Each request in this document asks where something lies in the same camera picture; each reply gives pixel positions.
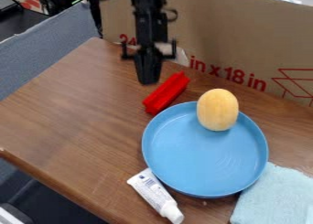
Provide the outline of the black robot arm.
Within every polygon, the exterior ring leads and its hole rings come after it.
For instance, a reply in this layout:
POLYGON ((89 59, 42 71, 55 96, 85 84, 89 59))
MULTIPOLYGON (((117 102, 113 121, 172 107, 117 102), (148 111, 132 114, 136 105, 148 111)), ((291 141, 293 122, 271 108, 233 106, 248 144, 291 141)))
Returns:
MULTIPOLYGON (((101 14, 101 2, 108 0, 39 0, 43 12, 50 16, 58 15, 78 2, 87 1, 93 13, 93 20, 100 35, 104 35, 104 23, 101 14)), ((144 85, 160 81, 162 65, 166 59, 177 57, 177 41, 172 41, 172 53, 165 54, 156 46, 157 43, 168 43, 168 23, 170 19, 164 12, 166 0, 132 0, 136 8, 136 39, 140 49, 137 53, 128 53, 126 43, 122 43, 122 59, 132 59, 136 62, 138 81, 144 85)))

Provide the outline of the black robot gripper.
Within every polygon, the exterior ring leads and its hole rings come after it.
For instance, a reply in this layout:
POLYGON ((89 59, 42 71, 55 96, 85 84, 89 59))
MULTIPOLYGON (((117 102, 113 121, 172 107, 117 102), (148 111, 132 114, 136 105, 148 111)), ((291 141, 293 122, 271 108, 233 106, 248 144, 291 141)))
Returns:
POLYGON ((160 51, 156 44, 168 43, 168 15, 161 9, 140 8, 136 15, 136 38, 140 49, 136 53, 136 71, 138 81, 144 85, 160 81, 164 59, 174 59, 178 54, 177 41, 172 41, 172 53, 160 51))

